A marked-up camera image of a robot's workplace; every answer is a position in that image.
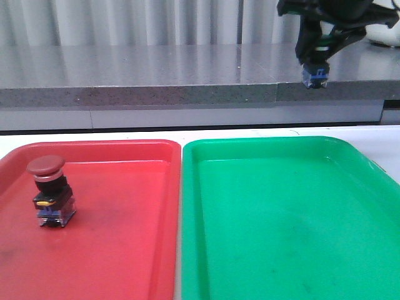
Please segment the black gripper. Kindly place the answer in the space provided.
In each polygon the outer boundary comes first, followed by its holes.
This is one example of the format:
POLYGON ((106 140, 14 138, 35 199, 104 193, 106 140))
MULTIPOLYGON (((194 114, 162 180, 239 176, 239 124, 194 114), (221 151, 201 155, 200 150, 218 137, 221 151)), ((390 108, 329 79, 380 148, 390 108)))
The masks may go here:
POLYGON ((399 14, 395 9, 374 4, 372 1, 282 0, 277 4, 277 13, 279 16, 301 16, 295 47, 300 64, 305 63, 322 36, 320 21, 342 27, 334 26, 325 37, 328 47, 324 55, 326 61, 343 48, 362 40, 366 36, 365 26, 381 24, 392 28, 399 21, 399 14))

